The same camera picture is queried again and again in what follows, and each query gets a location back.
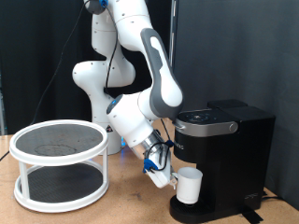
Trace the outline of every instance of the coffee maker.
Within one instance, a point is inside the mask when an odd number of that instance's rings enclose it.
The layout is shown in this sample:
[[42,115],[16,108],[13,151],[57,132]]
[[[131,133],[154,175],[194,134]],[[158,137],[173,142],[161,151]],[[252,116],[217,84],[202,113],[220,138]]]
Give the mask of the coffee maker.
[[170,214],[203,223],[261,207],[275,116],[237,100],[213,101],[206,110],[182,112],[175,122],[174,154],[203,173],[198,202],[176,195]]

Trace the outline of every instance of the round shelf stand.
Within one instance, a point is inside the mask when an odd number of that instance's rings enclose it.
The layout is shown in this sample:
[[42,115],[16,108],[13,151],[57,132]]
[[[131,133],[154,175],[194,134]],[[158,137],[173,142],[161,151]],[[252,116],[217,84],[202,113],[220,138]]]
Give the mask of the round shelf stand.
[[[52,120],[20,130],[9,143],[21,173],[14,189],[16,200],[44,213],[94,203],[108,189],[107,145],[107,132],[87,121]],[[99,154],[103,167],[90,161]],[[27,169],[26,164],[34,166]]]

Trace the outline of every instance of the wooden table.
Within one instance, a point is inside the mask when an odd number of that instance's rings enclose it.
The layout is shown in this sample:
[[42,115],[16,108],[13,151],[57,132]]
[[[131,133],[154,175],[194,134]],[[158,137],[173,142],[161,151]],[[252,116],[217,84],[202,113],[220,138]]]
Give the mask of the wooden table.
[[[174,127],[165,121],[170,136],[174,136]],[[164,139],[161,122],[153,126],[159,129]],[[0,137],[0,155],[9,148],[11,135]],[[102,161],[98,156],[95,161]],[[173,166],[177,171],[183,166],[195,167],[173,156]],[[18,162],[8,155],[0,162],[0,223],[48,224],[48,223],[178,223],[169,215],[169,200],[176,191],[171,186],[158,189],[149,177],[142,173],[143,161],[139,160],[130,148],[108,157],[109,188],[99,201],[77,211],[62,214],[43,214],[21,207],[13,195],[14,184],[19,174]],[[256,211],[263,219],[263,224],[288,223],[298,224],[299,213],[283,201],[267,200]],[[211,224],[248,224],[241,215],[222,218]]]

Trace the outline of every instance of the paper cup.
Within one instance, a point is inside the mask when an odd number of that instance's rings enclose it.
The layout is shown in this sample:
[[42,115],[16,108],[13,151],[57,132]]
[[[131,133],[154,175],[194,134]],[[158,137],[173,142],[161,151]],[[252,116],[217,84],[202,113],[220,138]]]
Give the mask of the paper cup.
[[186,204],[197,203],[203,173],[192,167],[183,167],[178,170],[177,198]]

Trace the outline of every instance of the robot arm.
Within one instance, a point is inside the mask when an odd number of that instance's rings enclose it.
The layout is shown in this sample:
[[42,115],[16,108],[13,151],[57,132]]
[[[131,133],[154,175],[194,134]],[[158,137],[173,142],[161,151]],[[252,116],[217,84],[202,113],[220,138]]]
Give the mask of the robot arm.
[[173,76],[163,42],[152,29],[145,1],[110,0],[107,8],[113,14],[121,45],[143,53],[152,77],[148,89],[117,97],[109,105],[107,117],[136,156],[156,170],[145,172],[162,188],[171,181],[171,154],[150,120],[175,120],[182,108],[183,94]]

